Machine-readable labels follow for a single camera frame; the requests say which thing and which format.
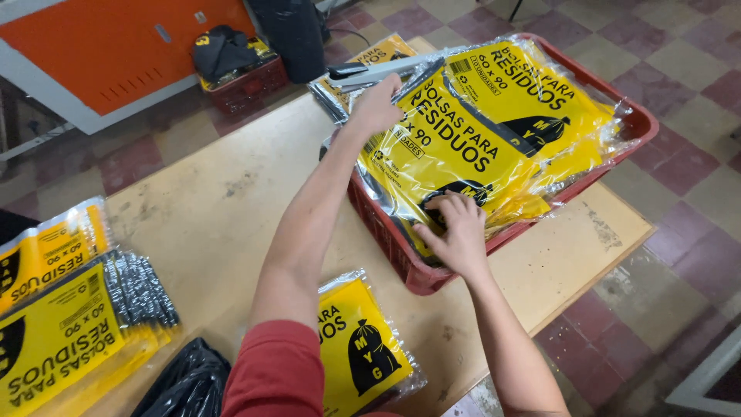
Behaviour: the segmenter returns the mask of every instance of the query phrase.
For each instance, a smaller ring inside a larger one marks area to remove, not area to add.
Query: orange locker
[[[0,38],[103,116],[193,74],[192,43],[218,24],[255,34],[241,0],[66,0]]]

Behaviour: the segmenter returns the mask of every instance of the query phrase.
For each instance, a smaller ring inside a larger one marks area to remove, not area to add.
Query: red plastic crate
[[[554,61],[568,68],[574,73],[576,80],[582,84],[592,85],[616,101],[623,98],[623,95],[614,87],[589,72],[578,62],[568,58],[564,53],[540,36],[532,33],[523,33],[522,35],[539,42],[545,52]],[[615,163],[620,163],[629,154],[635,152],[638,147],[644,145],[659,133],[659,123],[643,106],[631,99],[626,99],[624,103],[633,109],[633,112],[625,118],[626,129],[624,131],[628,133],[628,137],[642,139],[642,142],[639,143],[639,146],[616,157],[614,160]],[[555,203],[568,202],[596,182],[607,171],[607,167],[595,168],[581,180],[576,181],[561,191],[553,201]],[[404,281],[407,288],[414,294],[434,294],[458,276],[458,274],[448,268],[433,268],[422,261],[402,233],[392,223],[389,216],[363,191],[362,181],[356,172],[353,172],[350,184],[348,185],[348,197],[350,203],[376,239],[376,242],[381,246],[383,253],[388,257],[393,268],[399,274],[402,281]],[[520,236],[534,224],[534,222],[514,223],[502,230],[486,242],[486,253],[491,255],[510,240]]]
[[[289,83],[283,60],[279,56],[216,90],[205,93],[211,98],[214,107],[224,114],[232,114],[258,107],[260,100]]]

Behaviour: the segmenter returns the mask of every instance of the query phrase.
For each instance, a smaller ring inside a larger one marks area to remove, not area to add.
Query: wooden table
[[[129,415],[172,355],[197,335],[234,360],[278,221],[334,128],[306,94],[108,199],[119,242],[150,257],[183,331],[86,415]],[[597,183],[489,263],[535,335],[651,232]],[[488,374],[468,290],[455,280],[429,297],[411,294],[346,200],[323,278],[361,267],[429,380],[396,410],[440,416]]]

